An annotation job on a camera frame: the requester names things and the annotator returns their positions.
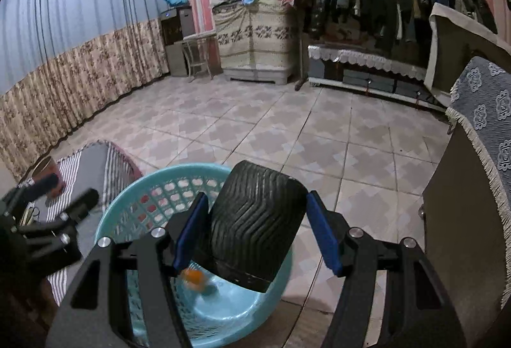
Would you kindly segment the black ribbed cup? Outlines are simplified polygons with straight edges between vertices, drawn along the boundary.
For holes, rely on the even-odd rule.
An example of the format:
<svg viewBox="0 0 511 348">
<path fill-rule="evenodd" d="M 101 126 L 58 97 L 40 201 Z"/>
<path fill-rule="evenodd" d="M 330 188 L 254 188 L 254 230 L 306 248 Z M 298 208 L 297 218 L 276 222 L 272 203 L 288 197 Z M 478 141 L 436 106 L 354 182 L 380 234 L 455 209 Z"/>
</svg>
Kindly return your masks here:
<svg viewBox="0 0 511 348">
<path fill-rule="evenodd" d="M 293 177 L 248 160 L 238 162 L 210 211 L 210 272 L 267 292 L 305 216 L 307 195 Z"/>
</svg>

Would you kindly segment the pink mug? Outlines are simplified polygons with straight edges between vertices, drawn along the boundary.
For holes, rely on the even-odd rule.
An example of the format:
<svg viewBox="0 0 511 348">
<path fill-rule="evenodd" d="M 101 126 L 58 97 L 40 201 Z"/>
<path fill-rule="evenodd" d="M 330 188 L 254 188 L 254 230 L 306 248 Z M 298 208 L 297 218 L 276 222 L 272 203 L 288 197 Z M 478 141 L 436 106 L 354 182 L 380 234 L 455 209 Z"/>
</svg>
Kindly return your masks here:
<svg viewBox="0 0 511 348">
<path fill-rule="evenodd" d="M 47 192 L 48 199 L 55 199 L 62 194 L 66 187 L 66 182 L 62 177 L 56 160 L 52 156 L 43 158 L 32 171 L 32 180 L 38 182 L 50 177 L 51 189 Z"/>
</svg>

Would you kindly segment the grey striped tablecloth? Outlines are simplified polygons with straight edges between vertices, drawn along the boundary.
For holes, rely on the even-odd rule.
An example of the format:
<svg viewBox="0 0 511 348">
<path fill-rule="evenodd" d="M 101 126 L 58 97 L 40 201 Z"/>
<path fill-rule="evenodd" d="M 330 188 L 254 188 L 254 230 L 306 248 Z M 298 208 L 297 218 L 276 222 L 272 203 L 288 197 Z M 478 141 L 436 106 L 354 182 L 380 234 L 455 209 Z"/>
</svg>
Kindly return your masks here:
<svg viewBox="0 0 511 348">
<path fill-rule="evenodd" d="M 103 213 L 142 176 L 110 141 L 43 163 L 32 183 L 18 185 L 1 200 L 1 298 L 28 310 L 62 302 L 94 246 Z"/>
</svg>

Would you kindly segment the teal plastic basket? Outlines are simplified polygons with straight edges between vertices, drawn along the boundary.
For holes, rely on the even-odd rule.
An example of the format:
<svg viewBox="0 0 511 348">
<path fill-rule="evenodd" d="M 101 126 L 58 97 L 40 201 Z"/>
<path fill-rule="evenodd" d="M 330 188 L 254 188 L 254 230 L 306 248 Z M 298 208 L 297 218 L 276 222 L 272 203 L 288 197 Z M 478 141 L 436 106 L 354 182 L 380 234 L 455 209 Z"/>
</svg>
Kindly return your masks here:
<svg viewBox="0 0 511 348">
<path fill-rule="evenodd" d="M 115 243 L 134 241 L 154 228 L 174 222 L 203 192 L 210 204 L 224 186 L 230 168 L 187 163 L 144 176 L 124 189 L 104 211 L 95 237 Z M 248 336 L 275 311 L 287 287 L 293 255 L 287 254 L 269 289 L 258 293 L 221 278 L 209 261 L 195 254 L 190 267 L 205 275 L 202 292 L 183 279 L 170 285 L 185 331 L 194 347 L 223 347 Z"/>
</svg>

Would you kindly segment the blue floral curtain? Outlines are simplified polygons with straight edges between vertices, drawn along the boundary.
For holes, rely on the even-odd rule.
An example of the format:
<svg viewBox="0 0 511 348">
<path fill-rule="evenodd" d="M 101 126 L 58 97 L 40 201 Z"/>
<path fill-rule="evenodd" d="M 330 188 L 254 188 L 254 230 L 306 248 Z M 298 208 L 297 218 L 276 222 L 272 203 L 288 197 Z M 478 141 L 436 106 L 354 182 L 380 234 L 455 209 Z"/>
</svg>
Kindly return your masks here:
<svg viewBox="0 0 511 348">
<path fill-rule="evenodd" d="M 15 179 L 168 73 L 162 9 L 163 0 L 1 0 L 1 160 Z"/>
</svg>

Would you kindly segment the blue lace covered furniture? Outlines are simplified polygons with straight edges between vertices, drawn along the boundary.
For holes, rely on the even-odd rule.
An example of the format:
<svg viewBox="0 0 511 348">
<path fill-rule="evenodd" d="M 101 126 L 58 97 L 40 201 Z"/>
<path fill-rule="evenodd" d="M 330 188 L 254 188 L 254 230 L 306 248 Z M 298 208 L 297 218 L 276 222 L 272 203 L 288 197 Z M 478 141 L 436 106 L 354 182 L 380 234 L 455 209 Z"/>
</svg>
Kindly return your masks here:
<svg viewBox="0 0 511 348">
<path fill-rule="evenodd" d="M 473 57 L 450 89 L 446 115 L 464 129 L 489 181 L 502 224 L 505 287 L 510 298 L 510 73 L 480 56 Z"/>
</svg>

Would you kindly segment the small folding table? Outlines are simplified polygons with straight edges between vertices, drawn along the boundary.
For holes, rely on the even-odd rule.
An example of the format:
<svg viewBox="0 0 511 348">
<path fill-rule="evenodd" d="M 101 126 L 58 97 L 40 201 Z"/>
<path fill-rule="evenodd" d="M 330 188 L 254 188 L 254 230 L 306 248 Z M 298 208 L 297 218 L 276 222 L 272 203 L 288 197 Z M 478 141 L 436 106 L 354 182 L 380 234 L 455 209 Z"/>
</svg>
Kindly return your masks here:
<svg viewBox="0 0 511 348">
<path fill-rule="evenodd" d="M 197 75 L 206 72 L 213 79 L 210 71 L 210 42 L 217 36 L 215 30 L 185 36 L 182 49 L 188 64 L 188 82 L 193 82 Z"/>
</svg>

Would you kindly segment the water dispenser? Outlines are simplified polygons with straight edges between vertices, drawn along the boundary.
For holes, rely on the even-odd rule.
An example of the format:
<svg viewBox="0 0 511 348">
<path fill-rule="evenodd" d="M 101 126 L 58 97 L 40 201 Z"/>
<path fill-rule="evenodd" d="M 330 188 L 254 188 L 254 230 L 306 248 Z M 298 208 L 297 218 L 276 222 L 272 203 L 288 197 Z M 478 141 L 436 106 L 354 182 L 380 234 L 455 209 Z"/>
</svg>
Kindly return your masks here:
<svg viewBox="0 0 511 348">
<path fill-rule="evenodd" d="M 171 76 L 186 77 L 188 66 L 183 41 L 186 36 L 195 33 L 191 6 L 183 5 L 163 11 L 159 15 L 159 21 Z"/>
</svg>

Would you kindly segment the low tv bench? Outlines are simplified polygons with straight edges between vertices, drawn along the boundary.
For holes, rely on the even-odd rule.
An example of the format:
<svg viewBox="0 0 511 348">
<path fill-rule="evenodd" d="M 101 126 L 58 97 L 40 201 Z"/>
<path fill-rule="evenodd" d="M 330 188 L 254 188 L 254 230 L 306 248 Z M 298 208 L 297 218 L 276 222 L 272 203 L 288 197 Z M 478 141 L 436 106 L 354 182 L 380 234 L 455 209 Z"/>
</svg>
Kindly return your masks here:
<svg viewBox="0 0 511 348">
<path fill-rule="evenodd" d="M 443 112 L 446 107 L 426 88 L 425 77 L 422 67 L 373 53 L 326 44 L 308 46 L 307 81 L 312 85 L 356 91 Z"/>
</svg>

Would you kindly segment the covered storage cabinet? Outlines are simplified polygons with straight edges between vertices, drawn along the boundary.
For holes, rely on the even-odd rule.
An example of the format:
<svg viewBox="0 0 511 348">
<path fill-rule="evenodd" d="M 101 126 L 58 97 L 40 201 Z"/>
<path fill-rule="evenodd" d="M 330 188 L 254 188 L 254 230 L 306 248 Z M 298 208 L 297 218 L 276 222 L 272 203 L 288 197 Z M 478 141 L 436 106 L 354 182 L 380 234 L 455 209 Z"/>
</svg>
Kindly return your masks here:
<svg viewBox="0 0 511 348">
<path fill-rule="evenodd" d="M 212 9 L 221 68 L 229 80 L 287 84 L 299 67 L 299 25 L 281 0 Z"/>
</svg>

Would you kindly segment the clothes rack with clothes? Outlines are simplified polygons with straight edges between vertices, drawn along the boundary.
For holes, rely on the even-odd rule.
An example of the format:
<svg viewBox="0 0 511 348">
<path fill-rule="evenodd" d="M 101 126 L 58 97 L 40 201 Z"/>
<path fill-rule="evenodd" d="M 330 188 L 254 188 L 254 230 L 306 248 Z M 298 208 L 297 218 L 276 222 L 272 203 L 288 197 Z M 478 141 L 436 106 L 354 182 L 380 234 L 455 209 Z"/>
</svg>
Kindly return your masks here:
<svg viewBox="0 0 511 348">
<path fill-rule="evenodd" d="M 496 34 L 487 0 L 292 0 L 313 44 L 334 50 L 331 62 L 424 81 L 431 53 L 430 16 L 446 7 Z"/>
</svg>

